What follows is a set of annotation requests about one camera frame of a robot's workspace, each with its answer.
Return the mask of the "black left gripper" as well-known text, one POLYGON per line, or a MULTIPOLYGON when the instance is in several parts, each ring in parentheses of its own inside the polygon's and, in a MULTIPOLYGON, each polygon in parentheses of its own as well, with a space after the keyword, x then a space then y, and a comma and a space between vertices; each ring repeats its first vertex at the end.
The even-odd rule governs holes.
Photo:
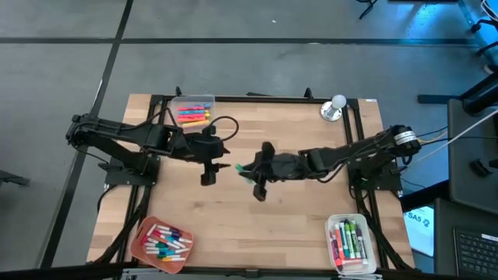
POLYGON ((204 173, 201 175, 201 185, 209 186, 216 182, 216 174, 220 169, 230 167, 226 163, 213 163, 213 159, 221 158, 230 151, 224 148, 220 137, 215 136, 216 127, 206 126, 201 132, 187 133, 184 138, 193 155, 192 161, 204 165, 204 173))

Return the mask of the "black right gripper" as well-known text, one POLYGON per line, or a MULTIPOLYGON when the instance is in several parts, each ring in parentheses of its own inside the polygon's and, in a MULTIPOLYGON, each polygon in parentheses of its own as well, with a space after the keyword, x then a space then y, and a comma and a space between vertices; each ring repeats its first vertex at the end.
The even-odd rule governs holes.
POLYGON ((292 153, 276 154, 270 142, 264 142, 261 151, 257 152, 254 162, 242 166, 242 173, 247 174, 247 180, 255 184, 253 195, 258 201, 265 201, 267 182, 285 180, 303 180, 310 173, 306 160, 292 153))

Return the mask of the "mint green highlighter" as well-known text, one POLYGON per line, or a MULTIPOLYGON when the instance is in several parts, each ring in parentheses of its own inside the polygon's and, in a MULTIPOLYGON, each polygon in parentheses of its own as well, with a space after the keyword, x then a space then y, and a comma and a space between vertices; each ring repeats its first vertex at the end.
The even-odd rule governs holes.
MULTIPOLYGON (((238 172, 238 173, 244 170, 244 169, 243 169, 243 167, 242 167, 240 164, 237 164, 237 165, 236 165, 236 169, 237 169, 237 172, 238 172)), ((252 183, 253 183, 253 181, 252 181, 252 180, 250 180, 250 179, 247 179, 247 178, 244 178, 244 179, 245 179, 245 181, 246 181, 247 183, 249 183, 249 184, 252 184, 252 183)))

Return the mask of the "orange Expo dry-erase marker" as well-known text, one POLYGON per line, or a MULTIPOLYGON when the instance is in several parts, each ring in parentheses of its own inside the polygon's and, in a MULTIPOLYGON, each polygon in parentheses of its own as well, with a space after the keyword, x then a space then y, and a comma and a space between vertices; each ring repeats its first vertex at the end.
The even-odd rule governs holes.
POLYGON ((342 239, 341 239, 341 232, 340 232, 340 227, 339 224, 335 224, 335 235, 336 235, 336 243, 337 243, 337 248, 338 248, 338 255, 341 260, 344 259, 344 251, 343 251, 343 245, 342 245, 342 239))

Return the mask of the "blue Expo dry-erase marker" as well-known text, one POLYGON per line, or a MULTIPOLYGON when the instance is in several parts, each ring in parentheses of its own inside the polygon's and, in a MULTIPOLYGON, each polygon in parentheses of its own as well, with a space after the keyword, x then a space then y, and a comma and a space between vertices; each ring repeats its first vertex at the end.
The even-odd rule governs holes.
POLYGON ((349 248, 347 244, 347 240, 345 238, 345 227, 344 227, 344 222, 339 223, 339 228, 340 228, 340 235, 341 235, 341 240, 342 240, 342 247, 345 255, 345 259, 349 257, 349 248))

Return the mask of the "green Expo dry-erase marker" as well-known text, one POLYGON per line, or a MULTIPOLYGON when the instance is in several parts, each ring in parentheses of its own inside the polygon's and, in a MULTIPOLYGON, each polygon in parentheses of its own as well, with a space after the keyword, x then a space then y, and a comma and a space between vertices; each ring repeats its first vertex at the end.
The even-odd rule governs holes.
POLYGON ((359 252, 358 239, 357 239, 357 235, 356 235, 355 221, 350 221, 349 227, 350 227, 350 231, 351 231, 351 235, 352 235, 352 245, 354 248, 354 252, 356 254, 356 258, 361 259, 361 254, 359 252))
POLYGON ((351 238, 351 231, 349 228, 349 221, 345 220, 344 224, 345 224, 345 237, 346 237, 347 244, 349 246, 349 256, 350 256, 349 258, 353 259, 353 258, 356 258, 356 255, 354 253, 353 246, 352 246, 352 238, 351 238))

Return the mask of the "purple Expo dry-erase marker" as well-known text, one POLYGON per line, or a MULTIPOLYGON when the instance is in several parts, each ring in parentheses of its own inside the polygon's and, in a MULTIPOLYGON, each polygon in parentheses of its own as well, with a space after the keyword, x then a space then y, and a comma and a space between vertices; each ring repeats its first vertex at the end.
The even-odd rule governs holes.
POLYGON ((356 227, 356 235, 357 235, 357 239, 358 239, 358 247, 359 247, 359 252, 361 254, 362 261, 364 264, 367 264, 368 260, 367 260, 367 255, 366 255, 365 246, 364 246, 364 242, 363 242, 363 236, 362 236, 361 230, 358 226, 356 227))

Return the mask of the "clear plastic bin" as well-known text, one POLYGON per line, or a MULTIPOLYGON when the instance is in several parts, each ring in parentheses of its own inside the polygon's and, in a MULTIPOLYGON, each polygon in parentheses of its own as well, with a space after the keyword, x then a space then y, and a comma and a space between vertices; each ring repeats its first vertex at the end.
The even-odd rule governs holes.
MULTIPOLYGON (((195 104, 204 104, 204 103, 210 103, 212 104, 211 108, 209 109, 210 114, 209 117, 206 117, 206 120, 209 120, 211 122, 216 118, 216 101, 215 97, 213 95, 196 95, 196 96, 177 96, 174 97, 171 100, 170 103, 170 109, 172 111, 172 114, 174 116, 175 122, 182 128, 182 123, 178 122, 177 119, 178 117, 178 107, 184 107, 184 106, 189 106, 189 105, 195 105, 195 104)), ((205 126, 201 127, 195 127, 195 128, 183 128, 184 130, 202 130, 205 126)))

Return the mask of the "white bulb chrome lamp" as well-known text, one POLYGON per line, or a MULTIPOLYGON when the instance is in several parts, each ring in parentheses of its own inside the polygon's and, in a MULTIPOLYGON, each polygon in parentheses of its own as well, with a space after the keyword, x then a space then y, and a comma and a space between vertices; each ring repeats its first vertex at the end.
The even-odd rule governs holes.
POLYGON ((347 99, 343 95, 335 95, 330 101, 322 104, 320 114, 326 121, 337 121, 342 117, 342 109, 346 103, 347 99))

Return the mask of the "terracotta orange plastic tray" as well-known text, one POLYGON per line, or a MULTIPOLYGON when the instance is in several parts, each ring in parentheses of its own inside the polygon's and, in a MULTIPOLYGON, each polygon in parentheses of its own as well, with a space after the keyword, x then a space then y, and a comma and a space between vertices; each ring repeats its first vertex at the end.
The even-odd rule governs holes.
MULTIPOLYGON (((155 240, 157 240, 157 243, 160 244, 161 248, 164 248, 164 250, 179 250, 183 248, 179 248, 176 246, 174 243, 163 243, 161 242, 158 238, 154 237, 155 240)), ((187 259, 191 252, 193 251, 193 247, 195 244, 195 238, 194 235, 191 232, 188 232, 187 230, 180 229, 177 226, 174 226, 171 223, 164 222, 160 219, 158 219, 155 216, 149 216, 143 220, 143 222, 140 224, 140 226, 136 230, 135 237, 132 239, 131 244, 129 245, 129 250, 131 255, 140 260, 142 263, 147 264, 151 267, 158 268, 159 270, 166 272, 167 274, 177 274, 179 273, 182 268, 186 265, 187 259), (169 235, 169 234, 164 234, 168 236, 172 236, 176 240, 178 238, 185 238, 188 240, 192 240, 193 243, 182 243, 185 245, 185 248, 189 248, 190 250, 188 252, 180 254, 181 257, 185 257, 186 261, 173 261, 173 262, 163 262, 162 259, 157 258, 156 255, 160 254, 160 251, 146 251, 145 246, 142 246, 140 244, 142 238, 144 235, 148 232, 149 228, 153 225, 156 224, 156 226, 167 226, 171 228, 176 228, 181 231, 179 235, 169 235)))

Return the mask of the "white plastic bin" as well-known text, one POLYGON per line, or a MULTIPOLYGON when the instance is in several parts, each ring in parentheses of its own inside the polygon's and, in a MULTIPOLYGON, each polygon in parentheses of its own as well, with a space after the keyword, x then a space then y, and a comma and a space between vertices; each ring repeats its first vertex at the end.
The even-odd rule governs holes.
POLYGON ((340 215, 331 215, 326 222, 324 223, 324 233, 327 240, 328 245, 328 254, 331 262, 331 266, 341 275, 367 275, 373 274, 377 270, 377 260, 376 255, 374 253, 374 248, 372 246, 372 242, 370 240, 369 228, 366 222, 366 219, 361 214, 340 214, 340 215), (365 251, 367 255, 368 265, 350 265, 350 266, 342 266, 342 260, 337 257, 337 265, 334 265, 334 261, 332 260, 331 253, 331 239, 329 236, 329 231, 335 236, 335 245, 336 243, 336 235, 335 235, 335 224, 344 222, 345 220, 355 221, 355 226, 359 227, 363 236, 363 242, 365 246, 365 251))

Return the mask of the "white printed paper sign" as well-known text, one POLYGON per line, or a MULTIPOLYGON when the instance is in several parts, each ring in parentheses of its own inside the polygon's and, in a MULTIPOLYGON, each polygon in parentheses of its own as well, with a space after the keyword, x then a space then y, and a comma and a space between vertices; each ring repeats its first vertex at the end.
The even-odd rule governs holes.
POLYGON ((434 253, 434 211, 424 206, 404 213, 409 243, 416 250, 429 257, 434 253))

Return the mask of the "grey desk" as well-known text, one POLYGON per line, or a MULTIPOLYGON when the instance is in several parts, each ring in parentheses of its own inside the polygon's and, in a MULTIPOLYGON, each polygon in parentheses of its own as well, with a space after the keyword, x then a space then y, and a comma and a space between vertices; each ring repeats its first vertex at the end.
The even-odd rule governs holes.
POLYGON ((498 159, 498 113, 486 108, 477 116, 467 114, 459 100, 447 105, 451 199, 461 204, 498 212, 498 168, 489 163, 498 159), (480 159, 492 172, 488 177, 474 174, 469 163, 480 159))

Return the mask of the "black floor object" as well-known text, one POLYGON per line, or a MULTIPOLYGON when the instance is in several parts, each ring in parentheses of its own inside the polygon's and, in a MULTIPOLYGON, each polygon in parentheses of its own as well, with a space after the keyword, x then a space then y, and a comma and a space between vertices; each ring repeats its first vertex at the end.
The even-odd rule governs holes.
POLYGON ((21 177, 13 173, 6 172, 4 170, 0 170, 0 186, 3 183, 13 183, 21 187, 27 187, 30 183, 30 180, 25 177, 21 177))

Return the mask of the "small black desk device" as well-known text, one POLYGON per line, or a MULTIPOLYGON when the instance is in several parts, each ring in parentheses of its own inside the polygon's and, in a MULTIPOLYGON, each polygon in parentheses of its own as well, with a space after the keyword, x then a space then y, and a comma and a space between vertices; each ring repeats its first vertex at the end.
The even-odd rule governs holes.
POLYGON ((474 174, 479 177, 488 177, 492 172, 482 163, 480 159, 474 159, 469 163, 469 166, 474 174))

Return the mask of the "black laptop keyboard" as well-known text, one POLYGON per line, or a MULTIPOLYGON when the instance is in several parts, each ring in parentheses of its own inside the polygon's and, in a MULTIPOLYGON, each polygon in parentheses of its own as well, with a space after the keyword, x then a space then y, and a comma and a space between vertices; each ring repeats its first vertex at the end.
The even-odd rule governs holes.
POLYGON ((498 280, 498 235, 454 229, 458 276, 498 280))

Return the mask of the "black floor stand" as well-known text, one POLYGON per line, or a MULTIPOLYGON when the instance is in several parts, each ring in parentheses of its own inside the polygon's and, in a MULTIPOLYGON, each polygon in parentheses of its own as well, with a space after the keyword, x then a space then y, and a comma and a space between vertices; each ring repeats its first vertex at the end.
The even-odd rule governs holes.
POLYGON ((445 104, 450 100, 459 100, 467 114, 474 116, 481 114, 486 108, 498 103, 498 72, 488 75, 459 96, 428 94, 417 96, 417 102, 421 104, 445 104))

